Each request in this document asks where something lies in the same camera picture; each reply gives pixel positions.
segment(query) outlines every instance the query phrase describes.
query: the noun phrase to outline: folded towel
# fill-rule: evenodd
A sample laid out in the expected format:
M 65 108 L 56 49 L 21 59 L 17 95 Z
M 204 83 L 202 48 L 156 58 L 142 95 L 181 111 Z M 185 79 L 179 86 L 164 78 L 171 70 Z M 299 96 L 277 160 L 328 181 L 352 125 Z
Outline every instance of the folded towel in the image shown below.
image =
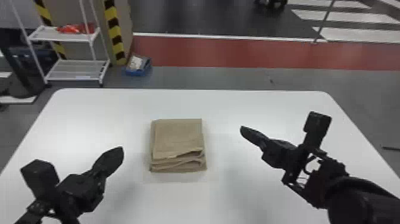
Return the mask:
M 153 122 L 152 172 L 195 172 L 207 168 L 201 119 Z

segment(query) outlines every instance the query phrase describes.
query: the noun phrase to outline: wire shelf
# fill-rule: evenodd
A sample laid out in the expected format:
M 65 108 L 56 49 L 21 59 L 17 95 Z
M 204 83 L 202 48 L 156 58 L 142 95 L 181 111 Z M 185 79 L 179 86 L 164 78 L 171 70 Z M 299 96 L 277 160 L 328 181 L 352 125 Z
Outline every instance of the wire shelf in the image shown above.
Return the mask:
M 58 60 L 46 80 L 102 80 L 110 64 L 106 61 Z
M 96 28 L 92 34 L 73 34 L 60 33 L 55 26 L 39 26 L 31 35 L 31 41 L 60 41 L 60 42 L 93 42 L 100 32 L 100 28 Z

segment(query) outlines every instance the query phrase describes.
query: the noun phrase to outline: yellow and black striped pole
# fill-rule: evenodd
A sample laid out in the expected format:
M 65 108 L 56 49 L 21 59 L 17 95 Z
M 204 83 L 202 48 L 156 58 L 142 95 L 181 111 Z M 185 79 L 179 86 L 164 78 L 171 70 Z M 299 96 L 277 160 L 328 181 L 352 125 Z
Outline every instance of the yellow and black striped pole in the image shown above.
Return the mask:
M 33 0 L 33 1 L 35 2 L 35 7 L 40 15 L 40 18 L 43 21 L 43 24 L 46 26 L 53 26 L 49 10 L 47 10 L 45 4 L 43 3 L 43 0 Z M 54 50 L 56 50 L 60 58 L 67 59 L 67 57 L 65 56 L 65 49 L 60 42 L 53 41 L 53 46 L 55 48 Z
M 114 0 L 104 1 L 104 14 L 108 26 L 108 35 L 112 43 L 112 53 L 117 61 L 116 64 L 124 65 L 126 64 L 126 56 Z

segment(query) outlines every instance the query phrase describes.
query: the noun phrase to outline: gray floor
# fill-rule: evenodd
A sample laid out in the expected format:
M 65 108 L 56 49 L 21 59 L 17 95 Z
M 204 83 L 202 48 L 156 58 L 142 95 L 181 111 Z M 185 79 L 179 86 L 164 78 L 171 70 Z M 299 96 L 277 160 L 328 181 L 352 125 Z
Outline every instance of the gray floor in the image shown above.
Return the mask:
M 154 67 L 147 77 L 122 76 L 114 67 L 105 88 L 316 90 L 329 93 L 400 176 L 400 72 L 310 69 L 228 69 Z M 75 83 L 55 83 L 33 105 L 11 105 L 0 113 L 0 169 L 33 124 L 51 95 Z M 97 87 L 80 83 L 81 87 Z

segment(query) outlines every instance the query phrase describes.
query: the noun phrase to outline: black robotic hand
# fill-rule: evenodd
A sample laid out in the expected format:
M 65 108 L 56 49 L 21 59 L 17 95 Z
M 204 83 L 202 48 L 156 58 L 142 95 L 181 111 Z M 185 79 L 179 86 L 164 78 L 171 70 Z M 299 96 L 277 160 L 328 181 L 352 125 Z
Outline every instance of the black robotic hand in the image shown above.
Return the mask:
M 80 175 L 68 175 L 61 183 L 51 163 L 33 160 L 21 169 L 35 201 L 17 224 L 41 223 L 44 216 L 63 224 L 79 224 L 78 217 L 92 212 L 103 199 L 105 180 L 121 166 L 122 147 L 103 153 L 92 168 Z
M 262 160 L 285 170 L 282 183 L 312 206 L 327 209 L 332 224 L 400 223 L 400 200 L 371 181 L 350 177 L 345 165 L 320 149 L 331 118 L 310 112 L 303 128 L 305 139 L 298 147 L 270 139 L 261 132 L 242 126 L 240 133 L 262 151 Z M 320 167 L 309 172 L 306 166 L 317 159 Z M 301 172 L 306 183 L 298 182 Z

